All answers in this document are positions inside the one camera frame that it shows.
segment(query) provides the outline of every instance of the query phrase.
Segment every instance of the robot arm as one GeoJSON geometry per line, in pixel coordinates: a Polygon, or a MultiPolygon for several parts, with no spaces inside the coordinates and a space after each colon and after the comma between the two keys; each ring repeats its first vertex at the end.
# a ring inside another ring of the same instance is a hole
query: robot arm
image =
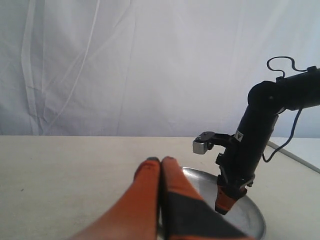
{"type": "Polygon", "coordinates": [[[301,111],[318,105],[320,68],[311,66],[304,73],[255,85],[248,94],[248,106],[234,135],[208,131],[193,141],[196,154],[205,154],[214,145],[225,147],[224,153],[216,159],[221,172],[217,180],[217,212],[225,215],[238,199],[246,195],[246,186],[252,186],[255,170],[279,114],[286,109],[301,111]]]}

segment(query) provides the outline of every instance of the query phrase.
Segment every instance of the metal plate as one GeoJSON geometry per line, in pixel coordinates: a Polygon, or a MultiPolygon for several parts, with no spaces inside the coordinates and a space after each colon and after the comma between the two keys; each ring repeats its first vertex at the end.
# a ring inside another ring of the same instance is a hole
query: metal plate
{"type": "MultiPolygon", "coordinates": [[[[214,210],[217,198],[217,177],[189,167],[182,167],[182,170],[193,187],[214,210]]],[[[265,219],[257,205],[248,196],[239,199],[223,218],[257,240],[262,240],[265,236],[265,219]]]]}

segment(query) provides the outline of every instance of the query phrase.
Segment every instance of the wire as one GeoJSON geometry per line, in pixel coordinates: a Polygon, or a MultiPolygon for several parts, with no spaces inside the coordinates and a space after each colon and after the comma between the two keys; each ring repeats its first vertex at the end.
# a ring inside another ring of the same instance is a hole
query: wire
{"type": "Polygon", "coordinates": [[[270,67],[270,61],[273,60],[273,59],[290,59],[291,60],[291,68],[297,72],[306,72],[307,69],[305,70],[299,70],[296,68],[296,63],[295,63],[295,60],[290,57],[290,56],[275,56],[275,57],[272,57],[270,58],[267,62],[266,62],[266,67],[271,70],[271,71],[276,71],[276,72],[282,72],[282,77],[284,78],[286,76],[286,73],[285,71],[281,70],[281,69],[273,69],[270,67]]]}
{"type": "Polygon", "coordinates": [[[298,122],[298,119],[299,119],[299,117],[300,117],[300,114],[301,114],[301,112],[302,112],[302,107],[298,110],[298,112],[296,113],[296,115],[295,115],[295,118],[294,118],[294,121],[293,121],[293,125],[292,125],[292,128],[291,128],[291,133],[290,133],[290,136],[289,136],[289,138],[287,139],[287,141],[284,143],[284,144],[282,144],[281,146],[279,146],[278,148],[276,148],[274,151],[273,151],[273,153],[271,153],[271,155],[270,155],[270,157],[268,158],[268,159],[266,159],[266,157],[265,157],[265,154],[263,153],[262,154],[262,159],[263,159],[263,161],[265,161],[266,163],[268,163],[268,162],[270,162],[270,160],[274,157],[274,155],[279,151],[279,150],[281,150],[281,149],[283,149],[285,146],[287,146],[289,143],[290,143],[290,141],[291,141],[291,139],[294,137],[294,135],[295,135],[295,129],[296,129],[296,126],[297,126],[297,122],[298,122]]]}

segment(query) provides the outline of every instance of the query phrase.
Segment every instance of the sticker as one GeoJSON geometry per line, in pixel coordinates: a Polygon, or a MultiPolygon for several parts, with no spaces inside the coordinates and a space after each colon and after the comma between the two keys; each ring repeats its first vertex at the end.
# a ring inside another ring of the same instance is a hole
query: sticker
{"type": "Polygon", "coordinates": [[[241,142],[243,137],[244,137],[244,134],[239,132],[238,130],[234,134],[234,138],[237,139],[239,142],[241,142]]]}

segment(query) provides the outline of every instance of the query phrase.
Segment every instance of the white backdrop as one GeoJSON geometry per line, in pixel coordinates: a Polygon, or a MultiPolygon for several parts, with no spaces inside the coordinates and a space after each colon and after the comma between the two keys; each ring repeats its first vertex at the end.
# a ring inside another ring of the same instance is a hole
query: white backdrop
{"type": "MultiPolygon", "coordinates": [[[[235,132],[274,56],[320,67],[318,0],[2,0],[0,134],[235,132]]],[[[287,60],[272,66],[293,72],[287,60]]],[[[295,112],[274,136],[289,135],[295,112]]],[[[297,137],[320,137],[320,107],[297,137]]]]}

